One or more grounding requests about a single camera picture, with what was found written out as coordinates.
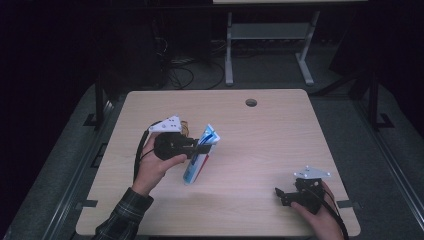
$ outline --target hand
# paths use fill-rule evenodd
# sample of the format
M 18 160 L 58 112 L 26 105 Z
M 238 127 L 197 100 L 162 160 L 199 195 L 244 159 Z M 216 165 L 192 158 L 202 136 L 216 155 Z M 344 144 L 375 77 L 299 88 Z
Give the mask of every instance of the hand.
M 334 195 L 328 188 L 327 184 L 323 181 L 322 185 L 334 199 Z M 325 194 L 324 200 L 335 210 L 333 201 L 331 200 L 328 194 Z M 343 234 L 336 220 L 330 215 L 330 212 L 324 207 L 321 206 L 316 215 L 309 212 L 304 206 L 292 202 L 291 207 L 299 213 L 312 227 L 315 232 L 315 235 L 320 240 L 343 240 Z
M 133 191 L 144 197 L 149 196 L 150 191 L 156 187 L 168 169 L 179 163 L 183 163 L 187 159 L 185 154 L 172 157 L 165 161 L 159 159 L 152 151 L 157 136 L 157 133 L 152 133 L 144 146 L 142 152 L 143 158 L 140 161 L 137 178 L 131 187 Z

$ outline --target white triangular bracket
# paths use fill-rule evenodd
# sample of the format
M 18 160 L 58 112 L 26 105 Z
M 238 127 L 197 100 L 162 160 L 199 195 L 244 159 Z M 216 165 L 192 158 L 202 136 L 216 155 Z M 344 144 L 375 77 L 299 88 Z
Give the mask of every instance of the white triangular bracket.
M 314 179 L 331 177 L 331 174 L 329 172 L 324 172 L 319 169 L 306 166 L 303 171 L 295 172 L 294 176 L 302 179 Z
M 163 120 L 149 127 L 149 132 L 181 132 L 181 121 L 178 115 Z

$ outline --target gray carpet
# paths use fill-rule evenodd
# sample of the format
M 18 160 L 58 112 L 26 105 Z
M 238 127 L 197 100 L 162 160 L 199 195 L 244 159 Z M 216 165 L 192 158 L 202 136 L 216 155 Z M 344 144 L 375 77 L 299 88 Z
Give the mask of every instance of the gray carpet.
M 293 55 L 295 47 L 291 47 L 234 59 L 235 85 L 231 89 L 301 88 L 314 92 L 339 79 L 340 76 L 328 70 L 336 49 L 335 46 L 311 47 L 307 63 L 316 81 L 313 87 L 304 84 Z M 224 59 L 217 57 L 214 61 L 222 66 Z M 195 75 L 187 89 L 205 89 L 219 82 L 222 76 L 216 65 L 196 63 L 185 67 Z M 181 81 L 188 81 L 186 73 L 179 74 Z M 399 190 L 375 140 L 375 133 L 362 117 L 360 106 L 364 102 L 353 102 L 347 97 L 349 86 L 346 84 L 325 97 L 312 97 L 311 102 L 349 197 L 355 202 L 362 231 L 352 239 L 424 239 L 424 232 Z M 216 87 L 227 88 L 223 82 Z M 171 89 L 170 83 L 163 88 Z M 388 114 L 395 128 L 382 129 L 378 134 L 390 147 L 417 194 L 424 199 L 424 141 L 405 119 L 393 96 L 384 88 L 380 92 L 379 111 Z M 54 225 L 55 229 L 47 235 L 51 239 L 89 238 L 74 232 L 80 214 L 79 203 L 88 194 L 97 171 L 90 166 L 93 160 L 100 160 L 95 156 L 101 145 L 108 142 L 125 96 L 113 102 L 99 131 L 83 126 L 87 115 L 95 111 L 94 99 L 91 87 L 75 109 L 22 204 L 11 226 L 10 239 L 42 239 L 61 202 L 66 203 L 63 211 L 59 211 L 63 213 L 63 222 Z M 81 178 L 75 181 L 74 189 L 69 189 L 75 176 Z M 74 194 L 62 201 L 67 190 L 73 190 Z

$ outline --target blue and white package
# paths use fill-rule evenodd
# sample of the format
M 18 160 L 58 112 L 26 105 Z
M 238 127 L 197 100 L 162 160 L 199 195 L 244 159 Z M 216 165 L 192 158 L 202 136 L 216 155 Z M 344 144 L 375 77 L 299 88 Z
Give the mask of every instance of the blue and white package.
M 209 155 L 212 153 L 213 149 L 216 147 L 216 144 L 218 143 L 219 139 L 220 137 L 215 132 L 213 127 L 210 124 L 208 124 L 197 144 L 212 145 L 211 149 L 209 150 L 209 153 L 207 154 L 193 155 L 183 176 L 184 184 L 188 185 L 196 181 L 197 176 L 199 176 L 200 171 L 202 170 L 203 166 L 208 160 Z

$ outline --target plaid shirt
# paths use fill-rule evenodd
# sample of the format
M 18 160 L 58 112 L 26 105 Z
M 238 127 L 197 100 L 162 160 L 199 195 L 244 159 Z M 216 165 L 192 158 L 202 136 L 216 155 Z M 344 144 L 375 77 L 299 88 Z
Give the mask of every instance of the plaid shirt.
M 142 197 L 128 188 L 109 219 L 96 228 L 92 239 L 134 239 L 144 213 L 152 203 L 152 197 Z

